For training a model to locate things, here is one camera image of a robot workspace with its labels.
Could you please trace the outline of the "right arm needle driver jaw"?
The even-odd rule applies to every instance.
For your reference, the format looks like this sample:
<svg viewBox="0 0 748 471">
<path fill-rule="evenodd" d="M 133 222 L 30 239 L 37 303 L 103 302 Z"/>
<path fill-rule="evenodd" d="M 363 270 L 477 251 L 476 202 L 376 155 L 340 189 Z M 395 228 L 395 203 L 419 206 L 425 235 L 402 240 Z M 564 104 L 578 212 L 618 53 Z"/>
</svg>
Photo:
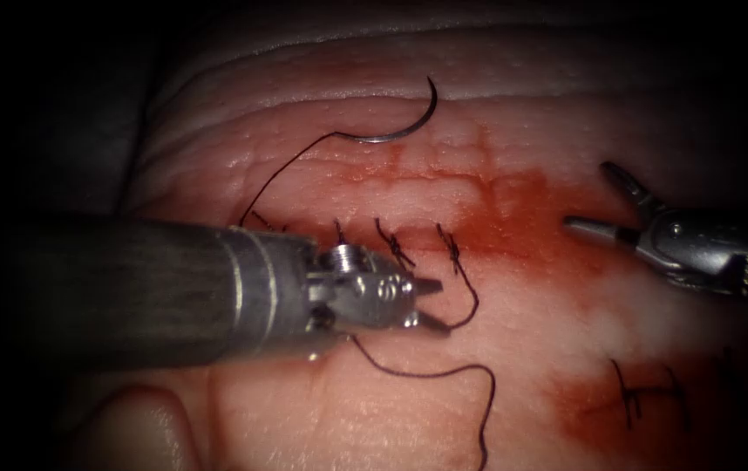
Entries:
<svg viewBox="0 0 748 471">
<path fill-rule="evenodd" d="M 653 220 L 666 210 L 666 205 L 623 167 L 612 161 L 604 161 L 599 169 L 635 208 L 640 220 Z"/>
<path fill-rule="evenodd" d="M 604 246 L 636 246 L 640 238 L 638 230 L 575 215 L 564 216 L 562 227 L 572 236 Z"/>
</svg>

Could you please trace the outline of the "left arm needle driver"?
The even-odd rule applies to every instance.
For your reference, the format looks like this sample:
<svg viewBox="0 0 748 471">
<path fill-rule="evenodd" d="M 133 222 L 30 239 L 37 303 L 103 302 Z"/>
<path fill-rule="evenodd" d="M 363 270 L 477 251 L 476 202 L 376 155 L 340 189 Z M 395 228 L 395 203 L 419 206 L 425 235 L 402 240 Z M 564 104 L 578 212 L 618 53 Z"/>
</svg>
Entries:
<svg viewBox="0 0 748 471">
<path fill-rule="evenodd" d="M 419 325 L 416 279 L 388 257 L 342 244 L 316 259 L 306 275 L 311 323 L 342 333 Z"/>
</svg>

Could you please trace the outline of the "right arm needle driver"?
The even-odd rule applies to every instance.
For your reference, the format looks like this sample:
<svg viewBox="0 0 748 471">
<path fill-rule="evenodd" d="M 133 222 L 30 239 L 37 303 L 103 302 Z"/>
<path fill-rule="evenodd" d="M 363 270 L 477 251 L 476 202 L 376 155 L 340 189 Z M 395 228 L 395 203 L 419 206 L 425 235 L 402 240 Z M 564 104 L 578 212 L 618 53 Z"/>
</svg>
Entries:
<svg viewBox="0 0 748 471">
<path fill-rule="evenodd" d="M 708 209 L 666 209 L 635 244 L 635 254 L 684 288 L 748 295 L 748 222 Z"/>
</svg>

